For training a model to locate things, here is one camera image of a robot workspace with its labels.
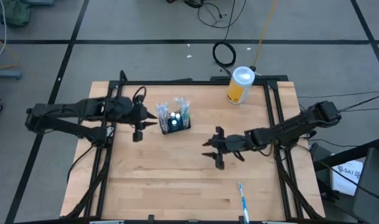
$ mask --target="blue toothbrush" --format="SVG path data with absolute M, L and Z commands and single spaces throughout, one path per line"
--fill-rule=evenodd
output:
M 239 190 L 241 194 L 241 203 L 243 205 L 243 214 L 245 215 L 245 221 L 246 224 L 249 224 L 249 213 L 247 212 L 246 200 L 245 195 L 243 195 L 243 187 L 241 185 L 241 182 L 239 182 Z

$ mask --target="wooden table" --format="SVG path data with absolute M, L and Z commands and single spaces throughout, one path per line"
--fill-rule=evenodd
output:
M 292 82 L 279 82 L 284 117 L 299 113 Z M 94 82 L 90 97 L 105 96 L 108 82 Z M 124 86 L 123 95 L 133 96 L 139 86 Z M 225 170 L 215 168 L 214 161 L 202 156 L 213 148 L 202 144 L 215 134 L 215 127 L 225 135 L 243 134 L 244 130 L 269 127 L 262 86 L 253 86 L 246 101 L 233 105 L 225 98 L 227 86 L 147 86 L 144 104 L 152 114 L 156 103 L 173 102 L 175 96 L 190 101 L 192 127 L 186 131 L 163 135 L 154 125 L 144 130 L 141 142 L 132 142 L 133 129 L 117 125 L 103 219 L 145 220 L 150 214 L 156 220 L 238 220 L 243 214 L 238 182 L 243 183 L 250 220 L 284 220 L 278 173 L 273 155 L 244 152 L 246 161 L 225 156 Z M 271 101 L 278 121 L 271 91 Z M 99 126 L 99 123 L 85 123 Z M 299 144 L 307 146 L 305 140 Z M 90 143 L 78 140 L 75 159 Z M 95 150 L 72 170 L 61 215 L 66 215 L 86 192 L 93 167 Z M 292 150 L 299 190 L 316 212 L 324 216 L 315 172 L 309 152 L 300 147 Z M 292 216 L 296 216 L 288 188 Z M 98 192 L 91 214 L 95 214 Z

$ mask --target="gray floor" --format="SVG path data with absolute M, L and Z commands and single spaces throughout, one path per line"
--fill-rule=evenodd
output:
M 231 1 L 210 1 L 229 14 Z M 34 9 L 27 27 L 8 29 L 8 39 L 69 40 L 83 0 L 58 0 L 54 7 Z M 243 0 L 237 0 L 235 15 Z M 379 0 L 358 1 L 375 39 L 379 39 Z M 272 1 L 248 0 L 229 39 L 258 39 Z M 207 12 L 202 13 L 205 20 Z M 220 23 L 228 22 L 228 17 Z M 78 33 L 87 40 L 221 39 L 226 30 L 201 24 L 197 10 L 165 0 L 90 0 Z M 0 37 L 3 26 L 0 25 Z M 279 1 L 266 39 L 367 40 L 349 0 Z M 9 45 L 21 56 L 22 80 L 0 80 L 0 223 L 5 221 L 32 148 L 35 134 L 24 127 L 26 108 L 46 103 L 67 45 Z M 93 81 L 115 80 L 121 69 L 130 80 L 208 80 L 223 75 L 212 58 L 212 44 L 75 45 L 57 103 L 86 98 Z M 253 63 L 255 44 L 234 45 L 235 66 Z M 221 60 L 230 52 L 217 49 Z M 12 63 L 7 53 L 0 65 Z M 263 75 L 288 75 L 298 96 L 379 90 L 379 63 L 370 45 L 263 45 L 258 62 Z M 374 95 L 329 98 L 343 108 Z M 308 106 L 315 99 L 301 98 Z M 360 108 L 379 107 L 379 99 Z M 337 144 L 362 144 L 379 138 L 379 111 L 343 113 L 339 125 L 320 129 L 317 138 Z M 44 138 L 16 222 L 57 218 L 66 188 L 66 174 L 77 139 L 52 133 Z M 345 149 L 321 144 L 333 152 Z M 343 219 L 327 207 L 333 218 Z

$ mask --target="yellow cable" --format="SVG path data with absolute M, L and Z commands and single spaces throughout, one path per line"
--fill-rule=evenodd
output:
M 263 41 L 264 35 L 265 35 L 265 33 L 266 33 L 266 30 L 267 30 L 267 28 L 268 28 L 268 26 L 269 26 L 269 22 L 271 21 L 271 19 L 272 19 L 272 15 L 274 14 L 274 11 L 275 11 L 275 8 L 276 8 L 276 3 L 277 3 L 277 1 L 278 1 L 278 0 L 274 0 L 274 4 L 272 5 L 271 12 L 269 12 L 268 19 L 267 19 L 267 21 L 265 22 L 263 32 L 261 33 L 260 41 L 258 42 L 258 47 L 257 47 L 256 59 L 254 60 L 254 64 L 253 64 L 254 67 L 256 67 L 257 59 L 258 59 L 258 54 L 260 53 L 260 50 L 261 50 L 261 42 Z
M 16 54 L 13 50 L 11 50 L 9 47 L 5 46 L 5 49 L 8 50 L 9 53 L 16 59 L 17 63 L 15 64 L 10 64 L 10 65 L 3 65 L 0 66 L 0 69 L 5 69 L 5 68 L 14 68 L 18 67 L 19 64 L 21 63 L 21 59 L 19 58 L 18 54 Z

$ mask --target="white paper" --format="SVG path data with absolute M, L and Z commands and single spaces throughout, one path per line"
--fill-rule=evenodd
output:
M 333 167 L 334 170 L 345 176 L 346 178 L 358 183 L 361 172 L 363 168 L 363 163 L 359 161 L 350 161 L 345 164 L 341 164 Z M 355 195 L 355 190 L 357 186 L 353 183 L 347 181 L 336 172 L 331 171 L 330 175 L 332 177 L 332 190 L 337 190 L 342 194 Z

